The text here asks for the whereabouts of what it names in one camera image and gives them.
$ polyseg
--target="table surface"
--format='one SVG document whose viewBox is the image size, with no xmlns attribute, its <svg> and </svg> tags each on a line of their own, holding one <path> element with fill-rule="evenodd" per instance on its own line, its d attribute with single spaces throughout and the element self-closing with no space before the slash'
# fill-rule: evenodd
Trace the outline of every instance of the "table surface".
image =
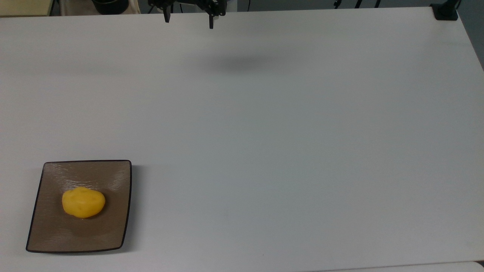
<svg viewBox="0 0 484 272">
<path fill-rule="evenodd" d="M 0 17 L 49 16 L 53 0 L 1 0 Z"/>
<path fill-rule="evenodd" d="M 476 262 L 408 265 L 396 267 L 337 270 L 338 272 L 482 272 L 484 268 Z"/>
<path fill-rule="evenodd" d="M 0 270 L 484 259 L 484 73 L 430 8 L 1 18 Z M 113 252 L 28 253 L 47 161 L 129 159 Z"/>
</svg>

